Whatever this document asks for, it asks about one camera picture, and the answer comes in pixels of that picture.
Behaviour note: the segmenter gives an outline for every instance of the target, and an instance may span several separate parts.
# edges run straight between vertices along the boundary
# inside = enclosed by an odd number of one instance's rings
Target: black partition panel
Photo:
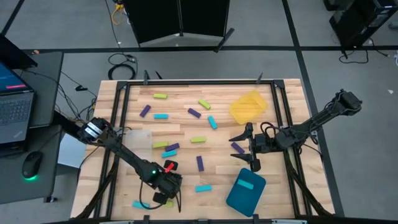
[[[180,32],[177,0],[125,0],[124,7],[139,44]]]
[[[183,32],[223,37],[229,0],[181,0]]]

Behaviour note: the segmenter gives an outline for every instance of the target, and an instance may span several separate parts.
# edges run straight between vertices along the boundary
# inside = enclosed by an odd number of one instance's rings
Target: green led light
[[[27,180],[27,181],[33,181],[33,180],[35,180],[35,179],[37,179],[37,175],[36,175],[36,176],[33,176],[33,177],[31,177],[31,178],[25,178],[25,180]]]

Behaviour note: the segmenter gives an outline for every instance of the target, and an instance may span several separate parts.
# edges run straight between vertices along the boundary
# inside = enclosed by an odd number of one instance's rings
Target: yellow plastic box
[[[245,124],[261,114],[267,107],[265,99],[258,91],[253,90],[232,103],[229,112],[238,124]]]

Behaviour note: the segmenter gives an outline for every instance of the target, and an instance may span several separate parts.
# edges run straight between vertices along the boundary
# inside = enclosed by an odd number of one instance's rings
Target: wooden table
[[[302,123],[309,118],[307,104],[303,88],[299,79],[287,79],[285,89],[289,99],[290,111],[294,123]],[[116,81],[102,81],[99,89],[98,101],[95,108],[95,116],[110,120],[113,100],[116,89]],[[183,175],[182,182],[182,213],[178,213],[176,201],[174,208],[161,207],[157,210],[142,210],[133,208],[132,202],[138,199],[139,185],[141,181],[134,169],[124,161],[120,162],[116,192],[113,204],[112,220],[142,220],[143,215],[150,215],[151,220],[181,220],[181,219],[243,219],[247,218],[238,213],[225,203],[226,197],[243,167],[249,166],[242,160],[233,158],[235,153],[228,139],[241,134],[244,126],[239,125],[229,114],[229,104],[237,100],[241,95],[257,90],[266,99],[268,108],[254,121],[255,133],[260,133],[259,124],[268,121],[276,125],[274,104],[271,88],[264,85],[184,85],[184,86],[133,86],[130,90],[129,104],[127,108],[125,126],[133,129],[147,129],[152,131],[153,141],[168,141],[171,144],[179,142],[181,148],[178,154],[172,157],[179,163],[177,172]],[[154,93],[166,93],[167,100],[153,98]],[[123,105],[123,93],[119,99],[118,118],[119,124],[121,108]],[[282,114],[285,114],[280,93],[279,101]],[[205,99],[211,105],[211,110],[205,110],[197,103],[199,99]],[[145,118],[139,113],[145,105],[151,105],[152,109]],[[202,114],[200,119],[187,113],[193,108]],[[169,114],[168,120],[154,120],[154,113]],[[207,116],[213,115],[218,124],[218,129],[212,130],[207,121]],[[207,142],[203,144],[191,144],[190,138],[194,136],[206,136]],[[247,151],[248,142],[239,142]],[[94,147],[88,146],[86,155]],[[164,149],[153,149],[153,161],[163,165],[165,159],[161,158]],[[91,200],[97,191],[100,179],[101,165],[104,149],[98,149],[81,168],[80,179],[76,190],[71,217],[77,216]],[[199,172],[196,156],[202,156],[205,166],[204,172]],[[294,213],[291,204],[289,185],[281,152],[258,154],[262,169],[257,172],[266,179],[267,185],[257,205],[256,214],[260,218],[293,218]],[[329,212],[333,212],[325,172],[320,156],[315,151],[303,147],[301,154],[303,170],[308,188],[314,196]],[[195,193],[196,185],[211,184],[211,192]],[[301,192],[298,192],[300,211],[304,212]],[[155,205],[152,201],[154,191],[144,185],[142,200]],[[105,193],[101,214],[104,215],[106,199]]]

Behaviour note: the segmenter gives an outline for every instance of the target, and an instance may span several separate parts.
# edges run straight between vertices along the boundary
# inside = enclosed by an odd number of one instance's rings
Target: yellow-green block
[[[169,142],[154,142],[153,148],[156,149],[158,147],[166,147],[169,145]]]
[[[208,104],[205,100],[199,100],[199,104],[201,104],[204,108],[210,110],[210,104]]]
[[[174,207],[174,203],[172,201],[167,201],[165,206],[166,206],[166,208],[172,208],[172,207]]]
[[[200,142],[206,142],[206,137],[191,138],[191,143],[200,143]]]
[[[167,99],[167,94],[158,94],[158,93],[155,93],[155,94],[154,94],[154,98],[157,98],[157,99]]]

